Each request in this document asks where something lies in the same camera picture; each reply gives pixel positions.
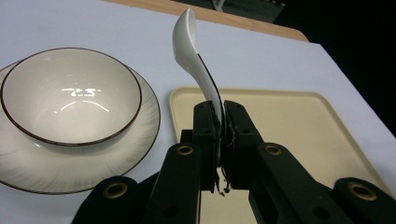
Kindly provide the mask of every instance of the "screw hole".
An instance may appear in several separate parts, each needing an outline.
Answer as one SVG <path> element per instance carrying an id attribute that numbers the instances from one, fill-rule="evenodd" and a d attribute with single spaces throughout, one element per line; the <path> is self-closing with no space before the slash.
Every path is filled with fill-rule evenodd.
<path id="1" fill-rule="evenodd" d="M 271 155 L 280 155 L 282 153 L 282 150 L 278 147 L 266 147 L 265 150 L 271 154 Z"/>
<path id="2" fill-rule="evenodd" d="M 353 195 L 365 201 L 376 200 L 376 194 L 371 189 L 366 188 L 362 184 L 354 183 L 354 182 L 349 183 L 348 189 Z"/>
<path id="3" fill-rule="evenodd" d="M 128 186 L 122 182 L 110 183 L 103 190 L 103 195 L 108 199 L 117 199 L 127 191 Z"/>
<path id="4" fill-rule="evenodd" d="M 190 155 L 193 151 L 194 149 L 192 147 L 182 146 L 177 148 L 177 154 L 182 156 Z"/>

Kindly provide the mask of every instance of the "wooden table edge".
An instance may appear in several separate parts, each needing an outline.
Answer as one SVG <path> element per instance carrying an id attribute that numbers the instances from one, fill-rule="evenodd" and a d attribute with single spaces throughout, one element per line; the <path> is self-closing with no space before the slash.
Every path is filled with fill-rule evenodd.
<path id="1" fill-rule="evenodd" d="M 295 29 L 275 25 L 264 21 L 256 21 L 232 14 L 219 12 L 203 7 L 191 6 L 171 0 L 104 0 L 111 3 L 121 4 L 129 7 L 139 7 L 157 12 L 181 15 L 187 7 L 191 7 L 195 16 L 201 21 L 211 21 L 223 25 L 238 27 L 250 31 L 261 32 L 268 35 L 276 35 L 290 39 L 308 42 L 305 35 Z"/>

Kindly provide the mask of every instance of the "beige tray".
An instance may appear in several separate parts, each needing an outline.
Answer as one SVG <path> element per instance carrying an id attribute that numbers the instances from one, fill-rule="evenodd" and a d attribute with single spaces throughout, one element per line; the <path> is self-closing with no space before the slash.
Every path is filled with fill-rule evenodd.
<path id="1" fill-rule="evenodd" d="M 265 142 L 286 147 L 318 182 L 332 188 L 337 179 L 353 176 L 389 193 L 343 122 L 321 95 L 300 91 L 219 91 L 222 100 L 235 101 L 246 108 Z M 194 87 L 182 87 L 171 93 L 170 109 L 177 141 L 181 130 L 192 128 L 193 107 L 204 100 L 201 90 Z M 241 204 L 249 207 L 247 193 L 236 191 L 239 190 L 232 190 L 224 199 L 219 199 L 216 193 L 203 193 L 202 223 L 213 220 L 219 223 L 222 219 L 215 218 L 219 213 L 213 211 L 219 206 L 220 209 L 230 206 L 232 197 L 237 200 L 237 205 L 231 214 L 223 214 L 224 217 L 232 220 L 231 223 L 238 223 L 236 220 L 255 223 L 250 210 L 240 210 Z"/>

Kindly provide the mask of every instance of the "bowl rim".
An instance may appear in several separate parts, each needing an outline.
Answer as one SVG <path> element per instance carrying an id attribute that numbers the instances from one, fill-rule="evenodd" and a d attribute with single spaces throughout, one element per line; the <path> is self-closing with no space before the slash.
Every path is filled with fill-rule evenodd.
<path id="1" fill-rule="evenodd" d="M 4 94 L 3 94 L 3 91 L 4 91 L 4 87 L 5 87 L 5 85 L 6 85 L 7 78 L 11 75 L 12 71 L 14 70 L 14 68 L 16 68 L 16 67 L 17 67 L 18 65 L 20 65 L 21 63 L 23 63 L 23 62 L 25 62 L 25 61 L 27 61 L 27 60 L 29 60 L 29 59 L 35 57 L 35 56 L 38 55 L 38 54 L 42 54 L 42 53 L 49 52 L 49 51 L 55 51 L 55 50 L 63 50 L 63 49 L 87 50 L 87 51 L 91 51 L 91 52 L 94 52 L 94 53 L 102 54 L 102 55 L 104 55 L 104 56 L 106 56 L 106 57 L 108 57 L 108 58 L 110 58 L 110 59 L 116 61 L 117 63 L 119 63 L 119 64 L 122 65 L 123 67 L 125 67 L 126 70 L 128 71 L 128 73 L 130 73 L 130 75 L 134 78 L 134 81 L 136 82 L 137 88 L 138 88 L 138 90 L 139 90 L 139 104 L 138 104 L 138 108 L 137 108 L 136 112 L 134 113 L 134 116 L 131 118 L 131 120 L 130 120 L 129 122 L 127 122 L 120 130 L 118 130 L 118 131 L 112 133 L 111 135 L 108 135 L 108 136 L 105 136 L 105 137 L 103 137 L 103 138 L 96 139 L 96 140 L 93 140 L 93 141 L 89 141 L 89 142 L 76 142 L 76 143 L 73 143 L 73 142 L 60 142 L 60 141 L 50 140 L 50 139 L 48 139 L 48 138 L 44 138 L 44 137 L 41 137 L 41 136 L 39 136 L 39 135 L 37 135 L 37 134 L 34 134 L 34 133 L 32 133 L 32 132 L 29 132 L 28 130 L 26 130 L 25 128 L 23 128 L 14 118 L 12 118 L 11 114 L 7 111 L 7 107 L 6 107 L 6 104 L 5 104 L 5 102 L 4 102 L 4 97 L 3 97 Z M 6 114 L 6 116 L 8 117 L 8 119 L 9 119 L 19 130 L 21 130 L 23 133 L 27 134 L 28 136 L 33 137 L 34 139 L 37 139 L 37 140 L 39 140 L 39 141 L 42 141 L 42 142 L 45 142 L 45 143 L 48 143 L 48 144 L 52 144 L 52 145 L 56 145 L 56 146 L 82 147 L 82 146 L 89 146 L 89 145 L 94 145 L 94 144 L 102 143 L 102 142 L 104 142 L 104 141 L 106 141 L 106 140 L 108 140 L 108 139 L 111 139 L 111 138 L 113 138 L 113 137 L 119 135 L 120 133 L 123 133 L 126 129 L 128 129 L 128 128 L 134 123 L 135 119 L 137 118 L 137 115 L 138 115 L 139 112 L 140 112 L 140 108 L 141 108 L 141 105 L 142 105 L 142 90 L 141 90 L 139 81 L 137 80 L 137 78 L 136 78 L 136 76 L 134 75 L 134 73 L 129 69 L 129 67 L 128 67 L 126 64 L 122 63 L 120 60 L 114 58 L 113 56 L 110 56 L 109 54 L 103 53 L 102 51 L 99 51 L 99 50 L 96 50 L 96 49 L 65 47 L 65 48 L 45 49 L 45 50 L 39 51 L 39 52 L 37 52 L 37 53 L 31 54 L 30 56 L 28 56 L 28 57 L 26 57 L 26 58 L 24 58 L 24 59 L 18 61 L 18 62 L 7 72 L 7 74 L 5 75 L 5 77 L 4 77 L 4 79 L 3 79 L 3 82 L 2 82 L 1 88 L 0 88 L 0 102 L 1 102 L 1 106 L 2 106 L 2 108 L 3 108 L 3 110 L 4 110 L 4 113 Z"/>

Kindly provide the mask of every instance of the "white table surface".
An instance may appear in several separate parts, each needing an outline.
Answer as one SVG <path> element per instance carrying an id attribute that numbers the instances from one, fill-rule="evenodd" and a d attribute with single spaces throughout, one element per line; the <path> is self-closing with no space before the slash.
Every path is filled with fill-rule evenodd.
<path id="1" fill-rule="evenodd" d="M 0 0 L 0 67 L 45 49 L 80 47 L 107 53 L 137 71 L 162 111 L 153 148 L 127 174 L 139 182 L 160 170 L 176 142 L 170 92 L 196 86 L 174 60 L 177 18 L 98 0 Z M 322 46 L 206 21 L 197 22 L 196 40 L 219 87 L 323 95 L 396 195 L 396 139 Z M 0 184 L 0 223 L 70 223 L 89 193 L 42 195 Z"/>

